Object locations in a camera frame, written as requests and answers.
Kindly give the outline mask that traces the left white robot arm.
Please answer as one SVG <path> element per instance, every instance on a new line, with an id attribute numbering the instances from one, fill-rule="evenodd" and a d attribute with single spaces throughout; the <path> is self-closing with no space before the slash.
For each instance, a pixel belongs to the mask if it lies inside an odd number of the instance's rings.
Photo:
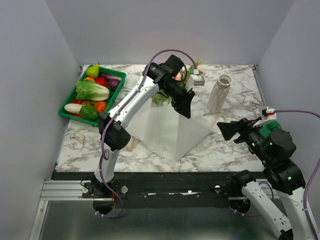
<path id="1" fill-rule="evenodd" d="M 195 93 L 180 86 L 174 79 L 184 66 L 183 61 L 173 54 L 164 63 L 150 61 L 129 94 L 108 113 L 98 115 L 101 155 L 97 171 L 90 180 L 90 195 L 104 198 L 114 192 L 109 182 L 114 178 L 119 152 L 131 138 L 126 128 L 138 110 L 157 92 L 163 91 L 171 98 L 171 105 L 178 114 L 187 119 L 191 117 L 191 102 Z"/>

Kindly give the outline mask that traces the pink flower stems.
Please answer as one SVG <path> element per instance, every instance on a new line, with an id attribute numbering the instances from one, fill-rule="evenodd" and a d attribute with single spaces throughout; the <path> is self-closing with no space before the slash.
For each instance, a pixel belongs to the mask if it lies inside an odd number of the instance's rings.
<path id="1" fill-rule="evenodd" d="M 180 87 L 184 87 L 187 81 L 187 73 L 186 70 L 180 70 L 176 76 L 172 77 L 172 79 Z M 163 90 L 160 90 L 151 98 L 151 100 L 157 107 L 161 107 L 165 104 L 169 104 L 171 102 L 171 97 L 164 93 Z"/>

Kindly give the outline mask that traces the beige ribbon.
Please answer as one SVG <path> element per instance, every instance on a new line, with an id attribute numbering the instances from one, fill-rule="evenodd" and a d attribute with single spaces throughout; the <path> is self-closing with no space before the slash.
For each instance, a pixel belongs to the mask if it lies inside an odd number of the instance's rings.
<path id="1" fill-rule="evenodd" d="M 218 120 L 221 117 L 222 117 L 221 114 L 219 114 L 217 117 L 215 117 L 214 120 L 209 123 L 208 128 L 212 129 L 217 124 Z M 81 128 L 78 128 L 77 130 L 75 130 L 74 137 L 81 144 L 83 144 L 85 142 L 85 139 L 86 139 L 86 137 L 84 135 L 85 132 L 92 132 L 95 134 L 99 134 L 99 129 L 97 127 L 91 126 L 91 127 L 81 127 Z M 128 145 L 125 148 L 129 152 L 132 152 L 140 142 L 141 142 L 141 140 L 139 140 L 138 138 L 131 137 Z"/>

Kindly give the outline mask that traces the white wrapping paper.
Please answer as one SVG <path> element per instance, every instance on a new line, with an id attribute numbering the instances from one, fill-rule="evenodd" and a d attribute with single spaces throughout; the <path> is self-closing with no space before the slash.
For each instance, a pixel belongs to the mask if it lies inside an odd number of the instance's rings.
<path id="1" fill-rule="evenodd" d="M 210 132 L 202 116 L 188 119 L 170 104 L 156 106 L 151 99 L 134 115 L 126 130 L 151 152 L 171 161 L 182 158 Z"/>

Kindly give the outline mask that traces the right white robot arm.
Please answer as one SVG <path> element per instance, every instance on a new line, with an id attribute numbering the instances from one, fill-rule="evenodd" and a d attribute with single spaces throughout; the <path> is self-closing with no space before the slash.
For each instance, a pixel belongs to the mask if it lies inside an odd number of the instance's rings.
<path id="1" fill-rule="evenodd" d="M 263 137 L 253 121 L 246 118 L 218 122 L 217 126 L 226 141 L 238 134 L 234 142 L 246 143 L 250 153 L 259 158 L 264 167 L 263 174 L 279 196 L 286 213 L 282 213 L 266 196 L 248 170 L 231 177 L 230 191 L 236 196 L 244 195 L 253 203 L 277 239 L 318 240 L 320 230 L 309 209 L 307 184 L 300 168 L 290 159 L 297 149 L 290 133 L 275 129 L 268 137 Z"/>

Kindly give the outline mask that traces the white flower with leaves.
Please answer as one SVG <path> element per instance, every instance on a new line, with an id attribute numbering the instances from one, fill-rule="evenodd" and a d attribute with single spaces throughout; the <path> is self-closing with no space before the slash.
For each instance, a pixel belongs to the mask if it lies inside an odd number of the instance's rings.
<path id="1" fill-rule="evenodd" d="M 197 69 L 196 72 L 198 72 L 198 75 L 202 76 L 204 74 L 204 70 L 200 67 L 201 61 L 199 59 L 197 59 L 195 61 L 195 65 L 193 63 L 191 63 L 190 65 L 187 65 L 186 67 L 182 67 L 182 70 L 180 71 L 180 73 L 185 77 L 185 76 L 189 76 L 189 75 L 194 75 L 194 71 L 195 69 Z"/>

